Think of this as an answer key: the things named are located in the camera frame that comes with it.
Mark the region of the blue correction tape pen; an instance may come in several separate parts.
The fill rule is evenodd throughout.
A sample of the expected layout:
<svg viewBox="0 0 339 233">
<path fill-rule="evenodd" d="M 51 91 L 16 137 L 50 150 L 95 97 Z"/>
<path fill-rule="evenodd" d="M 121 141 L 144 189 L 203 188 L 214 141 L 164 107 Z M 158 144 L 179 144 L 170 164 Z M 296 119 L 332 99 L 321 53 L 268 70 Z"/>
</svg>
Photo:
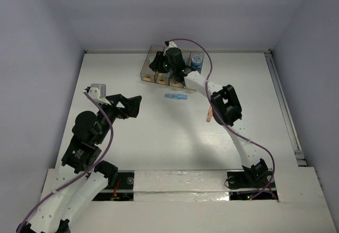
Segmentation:
<svg viewBox="0 0 339 233">
<path fill-rule="evenodd" d="M 165 98 L 173 100 L 187 100 L 188 96 L 185 94 L 165 94 Z"/>
</svg>

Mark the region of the blue round clip jar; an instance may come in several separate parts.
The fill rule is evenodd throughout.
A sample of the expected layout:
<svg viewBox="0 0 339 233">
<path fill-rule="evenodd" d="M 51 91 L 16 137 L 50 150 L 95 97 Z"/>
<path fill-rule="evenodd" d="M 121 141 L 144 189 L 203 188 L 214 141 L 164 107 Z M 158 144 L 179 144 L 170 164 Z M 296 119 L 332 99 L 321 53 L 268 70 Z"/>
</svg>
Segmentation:
<svg viewBox="0 0 339 233">
<path fill-rule="evenodd" d="M 191 67 L 196 71 L 201 71 L 204 57 L 196 54 L 191 56 Z"/>
</svg>

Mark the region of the orange correction tape pen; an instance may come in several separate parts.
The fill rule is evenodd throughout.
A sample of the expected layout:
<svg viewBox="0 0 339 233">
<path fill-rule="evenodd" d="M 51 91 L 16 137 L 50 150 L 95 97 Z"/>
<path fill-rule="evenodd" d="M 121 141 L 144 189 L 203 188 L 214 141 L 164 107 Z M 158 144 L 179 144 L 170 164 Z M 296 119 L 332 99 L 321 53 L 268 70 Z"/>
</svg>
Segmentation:
<svg viewBox="0 0 339 233">
<path fill-rule="evenodd" d="M 207 121 L 207 122 L 210 122 L 211 119 L 212 119 L 212 117 L 213 117 L 212 107 L 209 107 L 209 111 L 208 111 L 208 114 L 207 114 L 207 119 L 206 119 L 206 121 Z"/>
</svg>

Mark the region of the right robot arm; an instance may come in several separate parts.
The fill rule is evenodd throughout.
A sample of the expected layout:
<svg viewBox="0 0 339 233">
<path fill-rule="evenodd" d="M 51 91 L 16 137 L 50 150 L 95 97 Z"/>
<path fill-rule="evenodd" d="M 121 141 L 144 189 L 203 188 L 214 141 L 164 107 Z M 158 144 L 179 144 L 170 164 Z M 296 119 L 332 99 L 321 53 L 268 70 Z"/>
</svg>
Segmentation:
<svg viewBox="0 0 339 233">
<path fill-rule="evenodd" d="M 240 122 L 242 107 L 234 87 L 208 81 L 198 70 L 186 64 L 182 51 L 177 47 L 156 52 L 151 57 L 149 68 L 154 72 L 169 73 L 176 82 L 208 99 L 215 121 L 226 129 L 239 153 L 245 183 L 252 188 L 261 186 L 268 167 L 258 155 L 255 145 L 245 137 L 245 128 Z"/>
</svg>

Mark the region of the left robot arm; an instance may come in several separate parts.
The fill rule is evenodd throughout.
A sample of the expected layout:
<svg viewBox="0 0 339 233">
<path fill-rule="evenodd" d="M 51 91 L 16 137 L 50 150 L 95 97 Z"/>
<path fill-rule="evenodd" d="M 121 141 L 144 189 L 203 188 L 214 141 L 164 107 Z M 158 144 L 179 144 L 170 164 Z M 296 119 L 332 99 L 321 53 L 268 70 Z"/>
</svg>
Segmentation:
<svg viewBox="0 0 339 233">
<path fill-rule="evenodd" d="M 19 224 L 17 232 L 71 232 L 89 203 L 104 188 L 115 187 L 118 168 L 104 161 L 99 148 L 106 135 L 113 141 L 116 119 L 136 118 L 141 96 L 121 94 L 95 98 L 84 93 L 98 112 L 83 111 L 75 119 L 73 137 L 61 159 L 51 192 Z"/>
</svg>

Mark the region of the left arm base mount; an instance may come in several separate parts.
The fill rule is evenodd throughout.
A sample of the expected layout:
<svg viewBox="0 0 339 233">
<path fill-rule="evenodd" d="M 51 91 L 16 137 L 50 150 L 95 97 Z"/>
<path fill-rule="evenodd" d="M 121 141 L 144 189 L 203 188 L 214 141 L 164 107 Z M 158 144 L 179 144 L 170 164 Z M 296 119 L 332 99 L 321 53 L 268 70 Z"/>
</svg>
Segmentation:
<svg viewBox="0 0 339 233">
<path fill-rule="evenodd" d="M 95 170 L 108 177 L 108 185 L 93 198 L 93 201 L 133 201 L 134 171 L 120 171 L 106 161 L 98 163 Z"/>
</svg>

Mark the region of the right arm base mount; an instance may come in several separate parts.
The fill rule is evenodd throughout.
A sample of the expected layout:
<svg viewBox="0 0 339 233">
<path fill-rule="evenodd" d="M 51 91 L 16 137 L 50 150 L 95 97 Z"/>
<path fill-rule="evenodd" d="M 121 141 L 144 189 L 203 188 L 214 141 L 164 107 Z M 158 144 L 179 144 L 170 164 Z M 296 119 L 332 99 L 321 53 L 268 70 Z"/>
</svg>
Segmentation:
<svg viewBox="0 0 339 233">
<path fill-rule="evenodd" d="M 273 172 L 263 159 L 250 168 L 243 166 L 242 171 L 228 172 L 224 186 L 231 200 L 278 200 Z"/>
</svg>

